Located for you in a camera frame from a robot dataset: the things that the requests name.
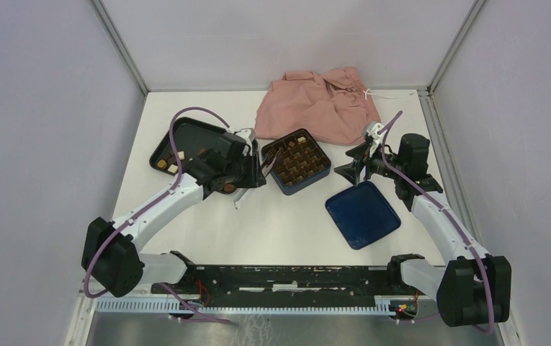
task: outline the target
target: red wire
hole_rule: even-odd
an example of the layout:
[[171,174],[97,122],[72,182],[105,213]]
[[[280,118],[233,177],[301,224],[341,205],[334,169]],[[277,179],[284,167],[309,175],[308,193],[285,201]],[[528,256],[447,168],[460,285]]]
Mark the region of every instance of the red wire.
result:
[[201,283],[201,280],[197,280],[197,283],[199,284],[199,299],[203,297],[202,295],[203,290],[205,290],[205,292],[207,293],[207,299],[205,300],[205,305],[204,305],[204,306],[207,306],[210,303],[210,292],[207,290],[207,287],[205,287]]

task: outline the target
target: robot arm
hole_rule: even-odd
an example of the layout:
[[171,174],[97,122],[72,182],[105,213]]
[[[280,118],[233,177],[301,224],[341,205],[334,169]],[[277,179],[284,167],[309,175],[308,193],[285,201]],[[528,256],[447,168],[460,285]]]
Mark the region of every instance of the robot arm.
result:
[[[427,138],[415,133],[404,135],[398,154],[390,152],[386,155],[388,165],[385,164],[381,154],[384,127],[376,122],[370,123],[363,132],[365,143],[346,153],[354,159],[352,163],[336,168],[335,172],[354,185],[360,181],[360,173],[365,167],[367,174],[364,179],[369,179],[374,173],[393,179],[396,195],[426,227],[447,262],[442,269],[430,265],[418,254],[393,256],[388,264],[390,284],[414,287],[435,300],[441,318],[450,327],[487,323],[489,309],[485,286],[483,281],[475,279],[482,277],[479,261],[489,281],[494,322],[506,321],[511,295],[509,262],[503,256],[492,256],[451,210],[439,183],[427,173],[430,144]],[[410,178],[428,197],[390,167]]]
[[[184,162],[177,187],[174,188],[174,179],[129,213],[110,222],[97,218],[89,225],[81,265],[89,271],[93,262],[91,275],[113,296],[124,296],[139,284],[178,283],[186,272],[187,259],[177,253],[142,254],[148,241],[182,211],[226,184],[235,186],[242,195],[247,189],[266,183],[254,130],[222,132],[221,140],[230,144],[226,157],[206,150],[196,159]],[[94,260],[102,247],[102,253]]]

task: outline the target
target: pink cloth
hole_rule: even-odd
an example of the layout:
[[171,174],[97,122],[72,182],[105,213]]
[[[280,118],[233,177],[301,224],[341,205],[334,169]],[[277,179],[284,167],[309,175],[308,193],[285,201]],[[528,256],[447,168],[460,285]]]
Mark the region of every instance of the pink cloth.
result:
[[352,146],[361,143],[362,130],[380,121],[371,97],[353,67],[318,75],[289,71],[273,81],[256,112],[256,136],[281,138],[305,128],[318,141]]

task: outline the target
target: metal frame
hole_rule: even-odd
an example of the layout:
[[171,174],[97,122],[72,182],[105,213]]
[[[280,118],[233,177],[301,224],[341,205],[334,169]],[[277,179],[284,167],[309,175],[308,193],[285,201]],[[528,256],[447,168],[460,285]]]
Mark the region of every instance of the metal frame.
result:
[[466,39],[468,31],[470,30],[472,25],[475,24],[475,20],[485,7],[485,4],[487,4],[487,1],[488,0],[475,0],[475,3],[472,4],[470,11],[464,19],[464,22],[462,22],[460,30],[455,35],[453,42],[451,43],[449,49],[447,50],[447,53],[445,54],[445,57],[443,58],[443,61],[436,70],[434,77],[432,77],[432,81],[428,86],[428,91],[430,92],[430,94],[433,94],[434,90],[436,90],[436,88],[439,86],[441,80],[443,79],[443,75],[445,74],[445,72],[447,72],[451,61],[457,54],[457,51],[460,49],[460,46]]
[[418,90],[419,102],[421,109],[424,111],[424,118],[432,141],[432,148],[436,156],[436,162],[439,165],[441,179],[443,180],[444,191],[447,195],[449,205],[462,220],[466,229],[475,236],[479,241],[480,234],[477,232],[477,226],[472,217],[470,208],[468,207],[467,198],[465,197],[464,189],[459,178],[459,171],[453,159],[453,155],[449,150],[449,144],[445,131],[439,119],[434,106],[434,100],[428,93],[428,90]]
[[148,90],[148,87],[146,86],[146,83],[143,80],[143,77],[138,67],[135,65],[133,58],[131,58],[131,54],[129,53],[129,50],[127,49],[125,43],[122,41],[120,33],[114,26],[114,22],[109,16],[109,13],[107,12],[102,0],[89,0],[89,3],[92,5],[95,14],[99,18],[99,21],[102,23],[105,29],[105,32],[109,36],[110,40],[112,40],[112,43],[120,54],[122,61],[125,63],[127,69],[131,73],[135,84],[138,86],[138,89],[144,97],[147,97],[150,90]]
[[97,302],[94,299],[84,295],[78,297],[63,345],[86,345],[96,306]]

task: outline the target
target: white wall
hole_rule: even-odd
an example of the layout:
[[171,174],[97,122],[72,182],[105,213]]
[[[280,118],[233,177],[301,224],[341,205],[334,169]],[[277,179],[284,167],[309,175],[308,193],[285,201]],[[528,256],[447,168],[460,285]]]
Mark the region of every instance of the white wall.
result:
[[287,70],[356,66],[426,86],[473,0],[104,0],[151,90],[266,89]]
[[88,1],[0,1],[0,345],[60,345],[143,98]]
[[551,345],[551,1],[489,1],[436,91],[485,245],[513,267],[526,345]]

